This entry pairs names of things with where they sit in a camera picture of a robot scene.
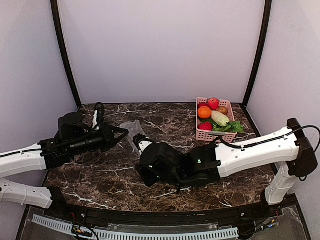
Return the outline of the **clear zip top bag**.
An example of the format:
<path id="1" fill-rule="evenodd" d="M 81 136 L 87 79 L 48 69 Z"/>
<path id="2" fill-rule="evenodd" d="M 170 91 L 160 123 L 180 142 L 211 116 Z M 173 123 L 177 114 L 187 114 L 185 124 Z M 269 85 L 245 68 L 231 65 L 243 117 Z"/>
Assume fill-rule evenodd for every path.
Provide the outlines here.
<path id="1" fill-rule="evenodd" d="M 127 121 L 122 123 L 120 127 L 128 130 L 126 138 L 133 150 L 140 156 L 142 154 L 142 150 L 139 147 L 139 142 L 147 137 L 146 133 L 142 129 L 140 121 Z"/>

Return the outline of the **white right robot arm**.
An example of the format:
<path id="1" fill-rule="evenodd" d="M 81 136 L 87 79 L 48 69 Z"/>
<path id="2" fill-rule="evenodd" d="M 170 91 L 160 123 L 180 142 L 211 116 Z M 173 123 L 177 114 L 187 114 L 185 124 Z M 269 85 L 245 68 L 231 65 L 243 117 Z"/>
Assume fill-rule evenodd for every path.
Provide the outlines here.
<path id="1" fill-rule="evenodd" d="M 278 205 L 298 179 L 304 181 L 319 163 L 314 148 L 296 118 L 280 130 L 235 144 L 219 137 L 211 143 L 181 153 L 165 142 L 137 134 L 133 143 L 140 153 L 135 169 L 147 187 L 158 182 L 176 187 L 203 187 L 238 172 L 280 163 L 261 201 Z"/>

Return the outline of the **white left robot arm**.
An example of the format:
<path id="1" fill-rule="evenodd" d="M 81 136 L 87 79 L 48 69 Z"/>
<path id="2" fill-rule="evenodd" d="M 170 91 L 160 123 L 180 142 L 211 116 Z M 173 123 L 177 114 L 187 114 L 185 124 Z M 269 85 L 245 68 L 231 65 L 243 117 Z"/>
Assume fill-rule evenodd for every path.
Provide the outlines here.
<path id="1" fill-rule="evenodd" d="M 42 140 L 0 156 L 0 200 L 49 209 L 65 198 L 57 187 L 34 187 L 7 180 L 7 177 L 61 167 L 76 156 L 88 152 L 109 151 L 122 141 L 129 131 L 109 125 L 103 114 L 95 113 L 92 126 L 84 124 L 81 113 L 72 112 L 58 119 L 54 138 Z"/>

